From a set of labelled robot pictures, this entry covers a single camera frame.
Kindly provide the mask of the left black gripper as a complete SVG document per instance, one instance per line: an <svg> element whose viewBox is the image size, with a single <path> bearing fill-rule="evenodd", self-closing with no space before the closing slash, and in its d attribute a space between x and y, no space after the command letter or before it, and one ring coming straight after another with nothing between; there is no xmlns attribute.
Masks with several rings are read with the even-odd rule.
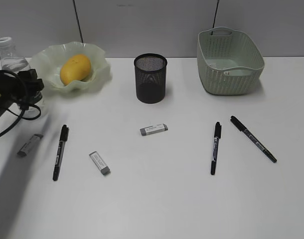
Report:
<svg viewBox="0 0 304 239"><path fill-rule="evenodd" d="M38 78L35 69L19 71L18 76L25 83L28 90L28 102L37 104L43 98L41 91L44 88L42 79ZM15 73L0 70L0 117L9 109L13 103L19 105L18 100L24 96L24 87Z"/></svg>

